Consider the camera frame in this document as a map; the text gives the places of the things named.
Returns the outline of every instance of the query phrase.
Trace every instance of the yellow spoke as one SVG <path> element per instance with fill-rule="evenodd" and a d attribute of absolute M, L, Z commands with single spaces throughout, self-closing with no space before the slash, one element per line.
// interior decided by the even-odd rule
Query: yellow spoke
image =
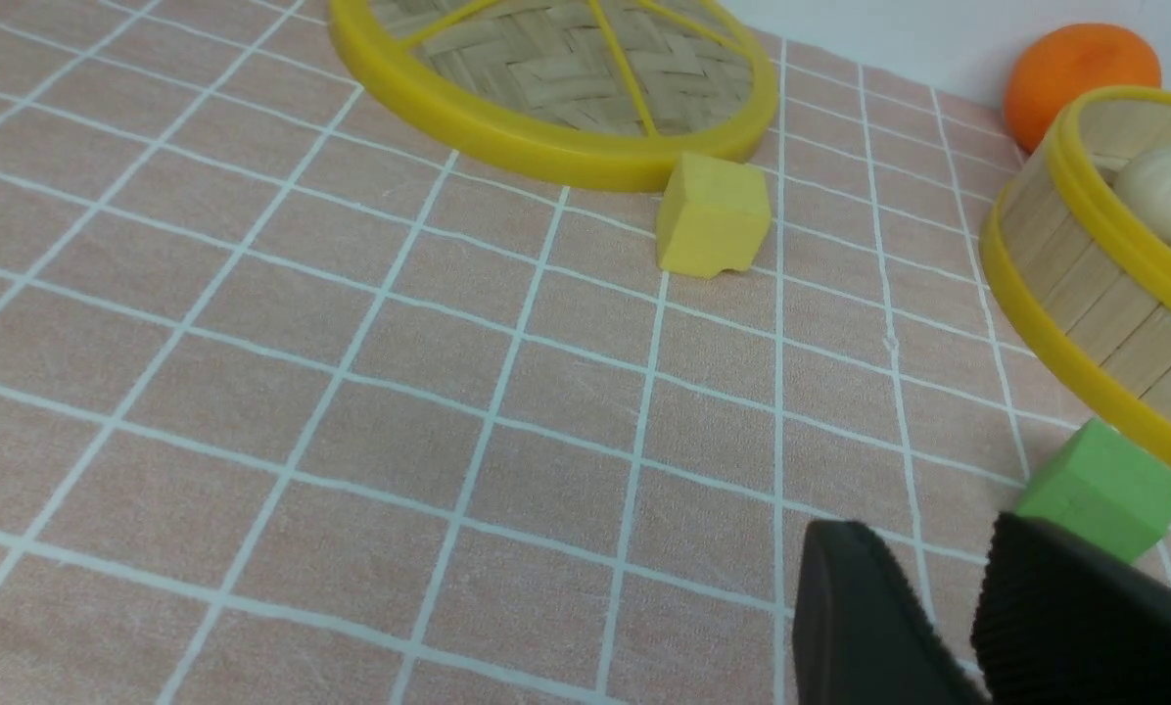
<path fill-rule="evenodd" d="M 717 45 L 724 46 L 724 48 L 728 49 L 730 52 L 737 54 L 746 54 L 746 52 L 742 49 L 742 46 L 737 43 L 737 41 L 726 37 L 724 34 L 715 32 L 713 28 L 704 27 L 701 26 L 701 23 L 698 23 L 694 20 L 685 19 L 679 14 L 673 13 L 671 9 L 665 8 L 665 6 L 663 5 L 653 4 L 652 0 L 638 0 L 638 5 L 642 5 L 645 9 L 651 9 L 652 13 L 667 19 L 667 21 L 670 22 L 678 23 L 680 27 L 689 28 L 690 32 L 711 39 Z"/>
<path fill-rule="evenodd" d="M 473 0 L 472 4 L 461 6 L 461 8 L 456 9 L 454 13 L 443 15 L 438 18 L 438 20 L 434 20 L 434 22 L 429 23 L 427 27 L 422 27 L 420 32 L 398 40 L 398 45 L 400 45 L 404 49 L 411 49 L 412 46 L 419 45 L 425 39 L 429 39 L 430 36 L 438 34 L 438 32 L 444 30 L 444 28 L 452 26 L 452 23 L 480 13 L 482 9 L 488 8 L 488 6 L 497 4 L 499 4 L 499 0 Z"/>
<path fill-rule="evenodd" d="M 589 8 L 591 13 L 595 13 L 595 19 L 598 20 L 598 28 L 600 32 L 603 32 L 603 39 L 607 41 L 608 48 L 612 49 L 612 59 L 616 59 L 616 63 L 621 67 L 621 77 L 624 80 L 625 88 L 630 89 L 630 97 L 634 98 L 634 105 L 638 109 L 642 125 L 648 130 L 648 135 L 658 137 L 660 132 L 656 130 L 656 122 L 651 119 L 651 110 L 648 108 L 648 102 L 642 97 L 638 77 L 634 75 L 634 69 L 630 68 L 630 59 L 625 57 L 624 49 L 621 48 L 621 40 L 612 32 L 612 23 L 607 21 L 598 0 L 589 0 Z"/>

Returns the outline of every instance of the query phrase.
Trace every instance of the green cube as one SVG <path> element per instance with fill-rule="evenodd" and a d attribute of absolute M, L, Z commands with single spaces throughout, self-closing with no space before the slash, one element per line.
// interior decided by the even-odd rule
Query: green cube
<path fill-rule="evenodd" d="M 1016 514 L 1056 522 L 1132 563 L 1171 525 L 1171 468 L 1090 419 L 1038 471 Z"/>

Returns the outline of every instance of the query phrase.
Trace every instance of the yellow cube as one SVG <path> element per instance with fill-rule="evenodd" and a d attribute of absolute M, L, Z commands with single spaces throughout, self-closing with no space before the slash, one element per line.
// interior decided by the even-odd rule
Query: yellow cube
<path fill-rule="evenodd" d="M 667 179 L 656 219 L 656 262 L 693 278 L 747 272 L 771 223 L 763 172 L 686 152 Z"/>

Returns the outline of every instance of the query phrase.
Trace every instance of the woven bamboo mat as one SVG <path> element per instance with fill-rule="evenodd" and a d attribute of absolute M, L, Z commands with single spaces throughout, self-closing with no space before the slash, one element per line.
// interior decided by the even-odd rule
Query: woven bamboo mat
<path fill-rule="evenodd" d="M 730 36 L 697 0 L 657 1 Z M 386 32 L 403 37 L 465 4 L 372 0 L 371 8 Z M 601 4 L 658 132 L 701 132 L 742 109 L 752 82 L 745 56 L 634 0 Z M 583 0 L 501 0 L 412 53 L 464 90 L 522 115 L 583 132 L 645 135 L 598 18 Z"/>

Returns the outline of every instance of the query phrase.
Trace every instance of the orange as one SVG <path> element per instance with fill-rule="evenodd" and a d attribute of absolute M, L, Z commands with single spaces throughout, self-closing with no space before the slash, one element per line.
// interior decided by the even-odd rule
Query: orange
<path fill-rule="evenodd" d="M 1105 85 L 1159 88 L 1159 57 L 1144 37 L 1108 23 L 1061 27 L 1016 60 L 1002 98 L 1012 137 L 1033 152 L 1064 105 Z"/>

